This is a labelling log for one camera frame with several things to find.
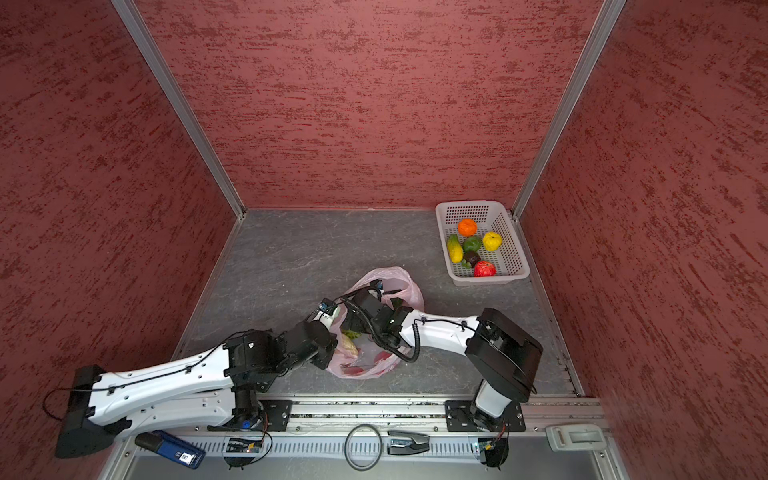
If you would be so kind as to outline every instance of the gray floor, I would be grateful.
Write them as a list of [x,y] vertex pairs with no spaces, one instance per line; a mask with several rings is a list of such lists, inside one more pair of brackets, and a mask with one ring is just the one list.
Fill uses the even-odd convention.
[[208,478],[270,478],[296,480],[298,478],[467,478],[498,479],[524,478],[525,480],[596,480],[600,475],[592,452],[553,452],[546,439],[512,438],[507,461],[501,470],[486,468],[480,463],[403,462],[382,460],[368,472],[353,471],[344,460],[324,458],[265,458],[243,470],[228,470],[223,458],[206,457],[197,470],[190,470],[165,458],[136,458],[127,478],[137,480],[203,480]]
[[[433,212],[252,210],[204,314],[186,332],[182,354],[210,348],[237,330],[284,331],[370,270],[402,266],[419,285],[428,313],[467,316],[492,307],[527,330],[545,349],[538,392],[572,394],[530,281],[454,286],[440,242]],[[401,362],[379,379],[339,379],[306,365],[278,378],[270,393],[469,395],[479,383],[465,357],[424,348],[417,362]]]

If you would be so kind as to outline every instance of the white plastic basket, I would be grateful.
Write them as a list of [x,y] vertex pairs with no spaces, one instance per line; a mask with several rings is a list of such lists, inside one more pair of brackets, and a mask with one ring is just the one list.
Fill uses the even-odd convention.
[[[504,205],[487,200],[445,202],[435,207],[435,213],[442,239],[445,266],[455,285],[502,285],[512,280],[523,279],[531,273],[520,246],[520,240],[512,228],[512,220]],[[473,269],[451,262],[445,242],[453,233],[458,234],[458,222],[465,218],[471,218],[478,224],[475,235],[480,237],[480,240],[487,232],[496,232],[502,236],[502,245],[495,252],[489,252],[484,247],[478,250],[481,259],[493,263],[496,267],[495,276],[475,277]],[[462,243],[464,242],[464,237],[459,235],[458,238]]]

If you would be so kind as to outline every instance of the wall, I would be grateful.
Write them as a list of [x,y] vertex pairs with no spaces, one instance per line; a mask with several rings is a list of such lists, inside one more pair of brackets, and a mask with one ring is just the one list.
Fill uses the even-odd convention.
[[511,206],[601,0],[137,0],[248,207]]
[[91,478],[42,396],[167,361],[233,214],[109,2],[7,2],[0,31],[0,478]]
[[633,480],[768,478],[768,5],[627,2],[523,227]]

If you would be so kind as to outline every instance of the orange fruit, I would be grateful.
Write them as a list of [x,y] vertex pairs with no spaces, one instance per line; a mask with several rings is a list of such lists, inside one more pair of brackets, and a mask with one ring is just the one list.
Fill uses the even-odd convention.
[[478,224],[474,220],[465,218],[458,222],[458,232],[464,237],[471,237],[478,231]]

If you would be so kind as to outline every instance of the pink plastic bag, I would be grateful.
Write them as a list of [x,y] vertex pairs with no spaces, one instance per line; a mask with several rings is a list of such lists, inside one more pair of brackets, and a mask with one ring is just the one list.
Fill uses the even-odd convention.
[[[424,310],[424,297],[422,291],[419,290],[411,276],[408,275],[404,269],[399,266],[390,266],[387,268],[377,268],[368,272],[363,278],[361,278],[355,286],[346,291],[349,293],[353,290],[359,289],[361,286],[368,285],[371,281],[381,279],[384,282],[384,291],[401,289],[394,295],[384,295],[382,301],[386,303],[390,308],[392,307],[393,298],[402,298],[404,306],[410,306],[417,310]],[[341,333],[341,324],[346,318],[346,307],[342,304],[341,315],[330,327],[330,332],[335,333],[339,339],[339,345],[336,347],[336,351],[333,353],[333,358],[328,364],[328,371],[333,375],[342,379],[374,379],[384,375],[390,370],[394,369],[400,362],[400,359],[379,348],[368,335],[361,335],[352,340],[352,343],[357,348],[357,352],[354,353],[350,349],[345,348],[344,342],[347,340],[345,335]],[[407,346],[401,346],[400,351],[406,353],[410,350]]]

